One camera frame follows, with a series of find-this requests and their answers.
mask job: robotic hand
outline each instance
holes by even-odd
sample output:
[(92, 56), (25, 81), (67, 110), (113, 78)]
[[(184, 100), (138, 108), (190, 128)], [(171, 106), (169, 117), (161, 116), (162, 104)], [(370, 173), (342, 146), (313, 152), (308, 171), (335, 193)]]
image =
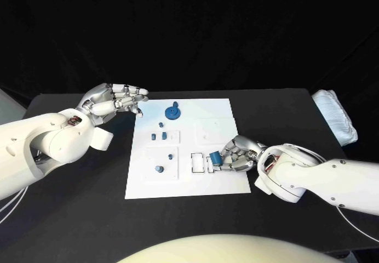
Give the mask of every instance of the robotic hand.
[[(89, 146), (107, 149), (112, 134), (96, 126), (116, 112), (142, 112), (139, 101), (148, 101), (145, 89), (102, 83), (84, 94), (74, 109), (47, 113), (0, 126), (0, 200), (41, 179), (48, 172), (76, 161)], [(30, 148), (38, 154), (31, 156)]]
[(214, 170), (247, 171), (256, 167), (254, 186), (288, 202), (295, 203), (309, 190), (328, 204), (379, 215), (375, 163), (341, 159), (325, 161), (296, 145), (267, 148), (240, 135), (220, 153), (210, 154), (210, 159)]

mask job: black curtain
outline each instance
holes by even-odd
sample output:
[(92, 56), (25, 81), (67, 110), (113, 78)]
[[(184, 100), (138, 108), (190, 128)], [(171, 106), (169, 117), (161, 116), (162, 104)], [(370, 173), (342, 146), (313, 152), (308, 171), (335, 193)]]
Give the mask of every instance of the black curtain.
[(102, 82), (151, 92), (334, 89), (361, 142), (351, 156), (379, 161), (362, 150), (379, 146), (375, 10), (348, 1), (2, 0), (0, 88), (25, 106)]

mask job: white cloth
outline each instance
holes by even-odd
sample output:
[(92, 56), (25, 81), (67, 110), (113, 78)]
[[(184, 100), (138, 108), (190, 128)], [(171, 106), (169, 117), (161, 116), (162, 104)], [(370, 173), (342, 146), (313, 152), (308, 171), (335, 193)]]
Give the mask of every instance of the white cloth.
[(357, 131), (332, 90), (319, 90), (312, 96), (331, 132), (341, 146), (357, 141)]

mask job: white mat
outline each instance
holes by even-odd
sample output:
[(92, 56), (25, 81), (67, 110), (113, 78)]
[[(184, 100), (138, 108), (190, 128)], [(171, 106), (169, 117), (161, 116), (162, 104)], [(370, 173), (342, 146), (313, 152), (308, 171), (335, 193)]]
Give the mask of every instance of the white mat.
[[(164, 110), (174, 101), (181, 115), (171, 121)], [(143, 117), (135, 118), (125, 199), (250, 193), (246, 173), (207, 172), (205, 156), (237, 135), (228, 99), (149, 100), (138, 106)], [(202, 153), (202, 173), (191, 173), (191, 153)]]

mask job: black table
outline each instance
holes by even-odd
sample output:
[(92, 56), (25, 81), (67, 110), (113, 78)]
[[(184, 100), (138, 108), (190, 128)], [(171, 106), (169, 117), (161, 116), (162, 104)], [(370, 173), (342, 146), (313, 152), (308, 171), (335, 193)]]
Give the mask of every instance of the black table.
[[(74, 107), (80, 94), (40, 95), (25, 117)], [(149, 99), (228, 98), (239, 134), (266, 145), (300, 145), (326, 159), (344, 158), (303, 89), (161, 92)], [(102, 129), (113, 133), (104, 152), (87, 150), (30, 187), (0, 225), (0, 262), (115, 262), (175, 238), (211, 233), (272, 237), (321, 252), (377, 247), (309, 191), (296, 204), (254, 186), (250, 194), (123, 200), (133, 114)], [(344, 212), (375, 238), (379, 217)]]

